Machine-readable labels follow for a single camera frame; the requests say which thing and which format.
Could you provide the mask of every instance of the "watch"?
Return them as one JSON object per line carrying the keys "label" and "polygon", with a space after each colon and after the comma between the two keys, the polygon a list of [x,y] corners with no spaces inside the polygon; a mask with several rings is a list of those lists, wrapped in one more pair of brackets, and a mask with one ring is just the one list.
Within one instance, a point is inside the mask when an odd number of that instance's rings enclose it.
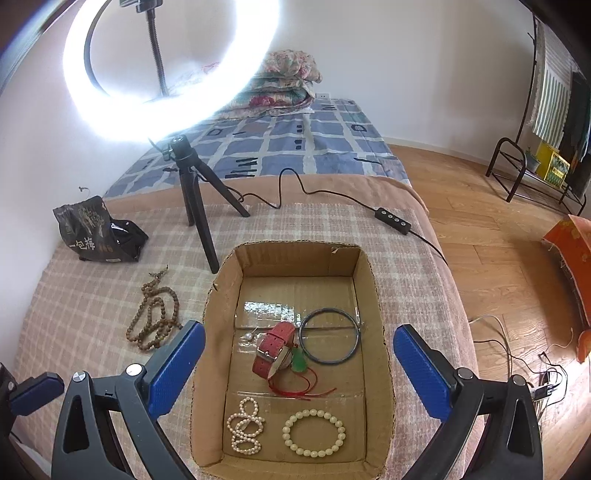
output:
{"label": "watch", "polygon": [[296,327],[290,322],[279,322],[262,338],[256,349],[253,373],[265,380],[270,379],[281,367],[294,346]]}

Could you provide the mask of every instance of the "pearl necklace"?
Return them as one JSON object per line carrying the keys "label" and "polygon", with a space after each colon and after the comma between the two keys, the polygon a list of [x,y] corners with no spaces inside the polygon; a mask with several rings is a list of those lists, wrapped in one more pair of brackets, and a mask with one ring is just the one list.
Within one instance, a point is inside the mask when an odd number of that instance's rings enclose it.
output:
{"label": "pearl necklace", "polygon": [[[254,409],[252,411],[252,415],[249,415],[244,410],[244,404],[250,401],[254,405]],[[226,427],[230,432],[232,432],[232,450],[238,453],[242,453],[244,455],[254,455],[261,451],[261,443],[255,438],[262,432],[263,426],[262,423],[265,419],[261,417],[257,417],[256,414],[258,413],[258,403],[256,403],[255,399],[252,397],[243,398],[239,404],[240,413],[233,413],[228,417],[226,421]],[[236,423],[235,427],[232,427],[232,420],[234,419],[243,419]],[[254,422],[258,425],[258,430],[254,433],[244,433],[244,429],[248,427],[250,422]],[[252,443],[251,448],[247,449],[240,449],[238,445],[243,443]]]}

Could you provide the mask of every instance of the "white bead bracelet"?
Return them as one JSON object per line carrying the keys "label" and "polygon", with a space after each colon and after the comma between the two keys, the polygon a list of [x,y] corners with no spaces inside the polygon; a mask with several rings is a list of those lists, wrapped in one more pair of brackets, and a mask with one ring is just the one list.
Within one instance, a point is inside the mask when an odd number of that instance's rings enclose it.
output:
{"label": "white bead bracelet", "polygon": [[[298,420],[303,419],[304,417],[321,417],[324,418],[325,420],[328,420],[329,422],[331,422],[337,429],[337,439],[335,441],[335,444],[330,447],[327,448],[326,450],[304,450],[302,447],[296,445],[293,440],[291,440],[291,428],[293,427],[294,423],[297,422]],[[291,450],[293,450],[296,454],[298,455],[303,455],[306,457],[312,457],[312,458],[317,458],[317,457],[324,457],[326,455],[332,455],[333,453],[335,453],[336,451],[339,450],[340,447],[343,446],[343,442],[345,441],[346,438],[346,434],[345,434],[345,427],[343,427],[343,422],[340,421],[337,417],[331,415],[328,412],[325,412],[324,410],[316,410],[315,408],[312,408],[311,410],[302,410],[297,412],[295,415],[292,415],[289,420],[287,420],[285,422],[285,426],[283,427],[283,440],[285,440],[285,445],[287,447],[289,447]]]}

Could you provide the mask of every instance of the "cardboard box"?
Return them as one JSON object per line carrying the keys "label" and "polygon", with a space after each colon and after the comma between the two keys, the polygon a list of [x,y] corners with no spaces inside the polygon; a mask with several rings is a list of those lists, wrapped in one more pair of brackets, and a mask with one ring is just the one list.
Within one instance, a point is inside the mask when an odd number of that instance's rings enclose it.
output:
{"label": "cardboard box", "polygon": [[[313,310],[336,307],[361,323],[361,345],[340,365],[321,365],[307,358],[317,373],[305,400],[275,395],[267,381],[252,373],[257,341],[277,322],[299,327]],[[318,242],[260,242],[237,247],[223,263],[203,314],[206,348],[194,374],[191,452],[207,473],[227,480],[337,476],[373,479],[384,467],[393,431],[394,395],[388,349],[371,267],[353,245]],[[245,334],[254,332],[254,339]],[[326,360],[345,356],[355,343],[355,330],[341,315],[324,313],[310,321],[304,341]],[[283,390],[297,391],[306,382],[289,369],[277,374]],[[256,439],[262,449],[245,456],[232,450],[226,419],[250,396],[265,419]],[[344,445],[331,456],[296,455],[285,446],[281,429],[290,415],[315,408],[330,412],[346,428]],[[252,413],[252,403],[246,404]],[[251,424],[246,432],[256,429]],[[336,429],[319,418],[302,419],[292,429],[299,446],[331,447]]]}

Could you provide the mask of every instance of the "bed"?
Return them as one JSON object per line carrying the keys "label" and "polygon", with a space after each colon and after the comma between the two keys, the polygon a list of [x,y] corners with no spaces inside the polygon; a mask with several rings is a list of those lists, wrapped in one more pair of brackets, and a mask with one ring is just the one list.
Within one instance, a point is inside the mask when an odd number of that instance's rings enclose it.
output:
{"label": "bed", "polygon": [[[402,162],[353,100],[316,99],[312,113],[202,122],[184,131],[199,157],[222,179],[300,174],[384,176],[409,184]],[[106,192],[105,199],[180,184],[172,162],[152,148]]]}
{"label": "bed", "polygon": [[[277,202],[276,175],[289,166],[306,174],[302,181],[307,189],[334,190],[367,205],[383,206],[438,246],[428,211],[400,160],[352,100],[317,100],[309,115],[198,125],[186,135],[224,182],[240,192]],[[165,285],[179,296],[181,322],[202,318],[215,276],[196,229],[187,226],[178,174],[164,171],[167,166],[162,155],[151,150],[105,196],[113,217],[134,221],[150,236],[139,263],[81,262],[65,245],[57,247],[24,320],[17,378],[49,370],[67,383],[80,369],[96,378],[118,374],[134,362],[145,363],[149,354],[129,343],[125,331],[138,308],[140,287],[150,280],[148,272],[167,264]],[[245,206],[251,217],[244,219],[211,185],[202,186],[218,257],[222,261],[244,242],[266,240],[333,242],[364,249],[376,280],[396,402],[394,435],[379,478],[401,478],[439,422],[428,417],[393,356],[395,328],[411,323],[452,365],[478,372],[472,335],[451,272],[431,247],[412,235],[400,235],[348,199],[325,193],[305,195],[294,175],[283,179],[282,190],[280,210],[248,197]],[[193,475],[213,480],[191,457],[192,388],[190,380],[172,412],[159,422]],[[30,443],[46,458],[51,456],[60,407],[58,399],[19,419]],[[115,415],[114,422],[135,476],[148,478],[121,417]],[[479,418],[449,478],[461,478],[482,428]]]}

